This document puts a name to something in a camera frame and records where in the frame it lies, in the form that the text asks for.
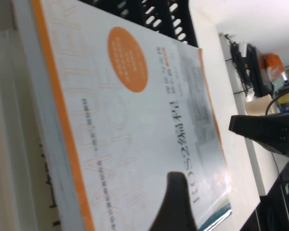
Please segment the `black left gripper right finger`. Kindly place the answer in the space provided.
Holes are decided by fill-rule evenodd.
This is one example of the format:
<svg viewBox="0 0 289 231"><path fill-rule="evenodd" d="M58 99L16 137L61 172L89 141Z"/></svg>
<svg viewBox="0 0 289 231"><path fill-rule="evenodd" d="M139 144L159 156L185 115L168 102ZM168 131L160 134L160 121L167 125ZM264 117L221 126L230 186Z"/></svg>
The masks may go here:
<svg viewBox="0 0 289 231"><path fill-rule="evenodd" d="M229 130L257 142L270 152L289 155L289 113L233 115Z"/></svg>

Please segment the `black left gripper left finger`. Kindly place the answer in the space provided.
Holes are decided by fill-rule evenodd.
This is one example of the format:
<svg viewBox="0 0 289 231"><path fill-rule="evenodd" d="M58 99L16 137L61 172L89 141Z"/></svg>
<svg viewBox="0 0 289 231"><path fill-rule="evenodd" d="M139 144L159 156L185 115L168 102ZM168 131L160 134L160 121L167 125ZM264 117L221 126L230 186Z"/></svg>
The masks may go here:
<svg viewBox="0 0 289 231"><path fill-rule="evenodd" d="M187 178L182 172L150 172L147 197L137 209L138 231L196 231Z"/></svg>

